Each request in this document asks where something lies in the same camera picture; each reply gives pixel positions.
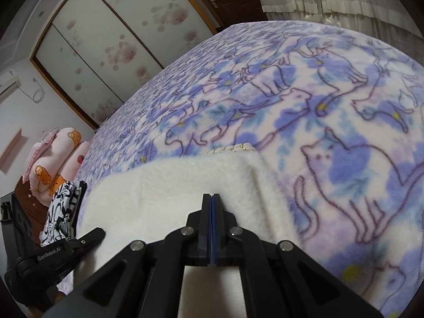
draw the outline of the white folded garment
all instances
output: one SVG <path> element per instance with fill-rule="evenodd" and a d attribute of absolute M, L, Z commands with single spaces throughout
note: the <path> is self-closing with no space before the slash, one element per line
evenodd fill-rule
<path fill-rule="evenodd" d="M 74 272 L 74 284 L 101 268 L 132 240 L 163 239 L 200 210 L 204 193 L 219 193 L 240 226 L 262 240 L 298 244 L 288 203 L 256 151 L 157 160 L 111 175 L 86 202 L 78 238 L 106 231 L 97 250 Z M 186 267 L 179 317 L 245 317 L 238 268 Z"/>

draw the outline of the silver bolt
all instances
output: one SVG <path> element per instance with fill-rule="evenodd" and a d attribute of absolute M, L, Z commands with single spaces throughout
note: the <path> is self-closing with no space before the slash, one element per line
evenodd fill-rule
<path fill-rule="evenodd" d="M 190 226 L 185 226 L 181 228 L 181 234 L 182 235 L 192 235 L 194 232 L 194 228 Z"/>
<path fill-rule="evenodd" d="M 141 240 L 134 240 L 130 244 L 130 249 L 133 251 L 140 251 L 144 248 L 144 243 Z"/>
<path fill-rule="evenodd" d="M 283 251 L 291 251 L 293 250 L 293 244 L 289 242 L 288 240 L 284 240 L 280 243 L 280 248 Z"/>
<path fill-rule="evenodd" d="M 241 235 L 241 233 L 243 233 L 243 230 L 239 226 L 234 226 L 230 228 L 231 235 Z"/>

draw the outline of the folded black and white clothes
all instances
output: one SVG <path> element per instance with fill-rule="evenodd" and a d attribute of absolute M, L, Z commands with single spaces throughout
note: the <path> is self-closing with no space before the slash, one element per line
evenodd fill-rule
<path fill-rule="evenodd" d="M 60 185 L 53 195 L 44 230 L 40 233 L 41 246 L 46 246 L 60 239 L 74 237 L 72 228 L 73 212 L 79 202 L 80 186 L 68 181 Z"/>

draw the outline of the bedspread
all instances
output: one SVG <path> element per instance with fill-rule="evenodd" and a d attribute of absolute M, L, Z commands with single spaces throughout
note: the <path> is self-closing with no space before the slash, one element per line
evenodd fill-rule
<path fill-rule="evenodd" d="M 424 277 L 422 83 L 418 63 L 354 31 L 234 25 L 107 120 L 76 180 L 90 191 L 158 158 L 250 143 L 275 173 L 302 249 L 395 318 Z"/>

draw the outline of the sliding wardrobe door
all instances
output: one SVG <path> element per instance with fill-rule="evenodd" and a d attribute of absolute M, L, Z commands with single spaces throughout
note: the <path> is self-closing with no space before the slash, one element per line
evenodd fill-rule
<path fill-rule="evenodd" d="M 104 0 L 166 67 L 212 33 L 188 0 Z"/>
<path fill-rule="evenodd" d="M 102 0 L 68 0 L 52 24 L 122 101 L 162 69 Z"/>
<path fill-rule="evenodd" d="M 47 31 L 37 59 L 65 93 L 96 123 L 104 122 L 123 104 L 54 26 Z"/>

